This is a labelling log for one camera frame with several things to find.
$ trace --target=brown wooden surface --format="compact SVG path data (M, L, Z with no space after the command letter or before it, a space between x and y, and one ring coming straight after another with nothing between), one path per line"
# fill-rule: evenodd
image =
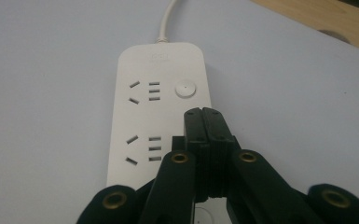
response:
M359 8L338 0L252 0L316 30L345 36L359 48Z

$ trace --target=power strip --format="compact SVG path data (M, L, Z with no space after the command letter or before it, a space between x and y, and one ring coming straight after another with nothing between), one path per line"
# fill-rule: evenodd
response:
M184 135L184 113L194 107L211 107L198 47L164 43L126 49L117 66L107 186L139 189L155 178L173 136ZM225 200L197 204L194 223L229 223Z

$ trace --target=white table surface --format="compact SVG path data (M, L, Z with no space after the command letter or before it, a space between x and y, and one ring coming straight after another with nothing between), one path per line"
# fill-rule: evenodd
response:
M0 224L75 223L106 181L117 58L169 1L0 0ZM184 0L213 107L292 187L359 197L359 49L247 0Z

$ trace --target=white cable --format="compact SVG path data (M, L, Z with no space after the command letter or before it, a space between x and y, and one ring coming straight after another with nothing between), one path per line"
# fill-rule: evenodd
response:
M162 18L161 25L159 27L159 38L157 39L158 43L168 43L168 37L166 35L167 23L176 2L177 0L172 0L171 3L168 5L167 10L165 10L164 17Z

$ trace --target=power outlet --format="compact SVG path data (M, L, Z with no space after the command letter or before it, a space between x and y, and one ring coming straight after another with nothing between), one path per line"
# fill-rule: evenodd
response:
M188 43L140 45L118 60L107 186L139 189L156 177L184 113L211 107L201 50ZM225 200L197 204L195 223L229 223Z

